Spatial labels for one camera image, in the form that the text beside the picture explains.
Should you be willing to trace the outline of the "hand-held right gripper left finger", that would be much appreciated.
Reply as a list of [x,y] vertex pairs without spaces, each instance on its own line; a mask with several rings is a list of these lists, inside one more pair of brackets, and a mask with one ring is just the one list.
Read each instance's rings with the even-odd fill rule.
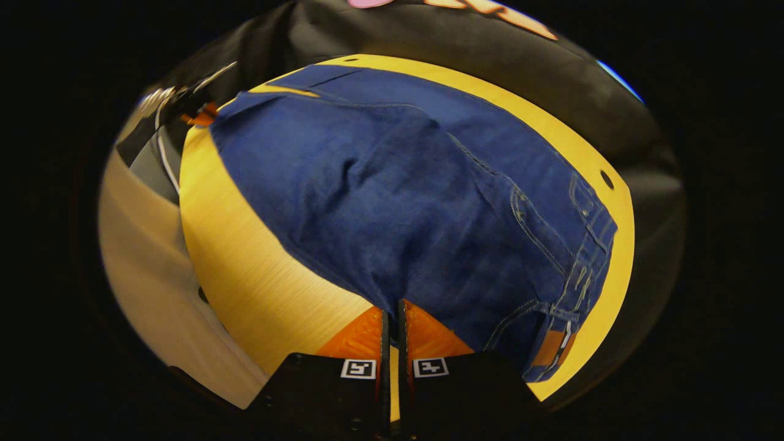
[[272,439],[387,439],[390,324],[382,312],[375,353],[336,358],[294,352],[244,411]]

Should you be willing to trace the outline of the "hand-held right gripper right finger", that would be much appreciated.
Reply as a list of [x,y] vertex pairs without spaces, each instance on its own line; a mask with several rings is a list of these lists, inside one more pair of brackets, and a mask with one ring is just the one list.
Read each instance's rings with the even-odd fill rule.
[[398,305],[405,439],[517,439],[543,407],[504,357],[473,352],[410,301]]

